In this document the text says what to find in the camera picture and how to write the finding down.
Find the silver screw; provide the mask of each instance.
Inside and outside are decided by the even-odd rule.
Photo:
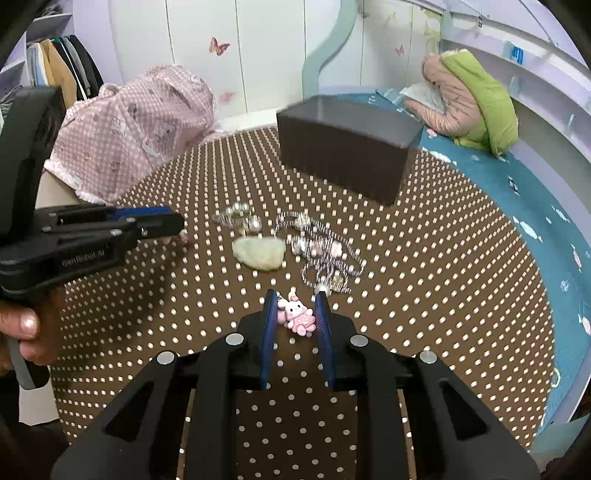
[[[174,362],[175,358],[176,358],[176,354],[174,352],[166,351],[166,352],[160,352],[158,354],[158,356],[156,357],[156,361],[160,365],[168,365],[168,364],[171,364],[172,362]]]
[[[353,335],[349,340],[353,346],[366,346],[369,343],[365,335]]]
[[[426,364],[434,364],[437,361],[437,355],[431,350],[423,350],[418,357]]]
[[[231,333],[226,337],[228,345],[240,345],[244,341],[244,336],[241,333]]]

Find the human hand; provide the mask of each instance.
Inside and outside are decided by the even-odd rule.
[[[10,301],[0,300],[0,333],[21,341],[25,360],[49,365],[60,351],[60,312],[64,308],[63,287],[48,293],[34,305],[34,310]],[[12,370],[12,362],[3,338],[0,338],[0,375]]]

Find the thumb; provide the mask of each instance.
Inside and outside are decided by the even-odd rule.
[[[39,317],[29,308],[0,301],[0,333],[31,340],[39,333]]]

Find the green blanket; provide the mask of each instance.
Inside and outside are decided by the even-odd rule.
[[[483,116],[470,133],[456,138],[455,142],[464,147],[490,150],[496,157],[504,155],[518,138],[517,116],[505,88],[468,50],[444,52],[441,61],[471,91]]]

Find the polka dot tablecloth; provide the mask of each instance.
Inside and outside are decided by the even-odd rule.
[[[67,285],[53,384],[69,439],[158,351],[201,350],[259,310],[268,288],[284,296],[294,288],[313,306],[291,252],[270,273],[235,261],[237,233],[211,217],[238,200],[260,215],[264,235],[278,212],[292,210],[352,239],[367,265],[350,295],[329,297],[332,309],[393,352],[436,352],[528,448],[550,389],[554,338],[538,268],[512,222],[424,150],[393,206],[282,165],[279,152],[276,129],[241,132],[186,152],[121,199],[170,205],[191,240],[142,242],[123,267]],[[325,387],[314,336],[281,328],[275,347],[271,388],[238,395],[238,478],[353,479],[355,392]]]

